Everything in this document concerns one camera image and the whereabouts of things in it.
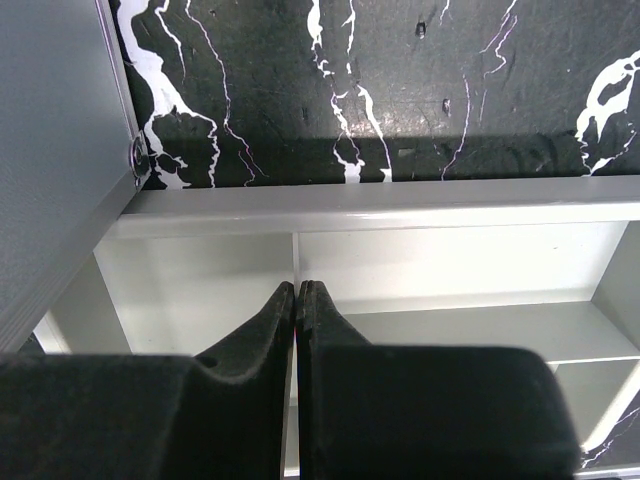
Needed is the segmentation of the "silver metal medicine case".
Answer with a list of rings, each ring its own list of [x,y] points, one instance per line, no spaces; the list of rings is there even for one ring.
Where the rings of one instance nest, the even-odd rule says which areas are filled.
[[[19,349],[140,187],[105,1],[1,5],[1,347]]]

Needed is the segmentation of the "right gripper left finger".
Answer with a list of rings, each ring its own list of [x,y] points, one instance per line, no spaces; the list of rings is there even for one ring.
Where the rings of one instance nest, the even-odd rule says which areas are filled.
[[[279,479],[294,288],[195,356],[1,358],[5,479]]]

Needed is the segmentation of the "grey plastic tray insert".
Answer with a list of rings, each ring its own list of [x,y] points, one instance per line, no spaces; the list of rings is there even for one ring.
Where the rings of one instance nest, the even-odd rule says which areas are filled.
[[[373,344],[536,353],[581,449],[570,479],[638,476],[637,454],[602,464],[639,428],[634,175],[141,192],[31,333],[43,355],[195,356],[292,284],[279,479],[302,478],[306,281]]]

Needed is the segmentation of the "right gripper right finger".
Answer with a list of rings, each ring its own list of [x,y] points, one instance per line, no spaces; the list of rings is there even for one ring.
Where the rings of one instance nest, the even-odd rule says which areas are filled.
[[[296,303],[304,479],[570,479],[581,449],[554,374],[509,347],[369,342],[320,281]]]

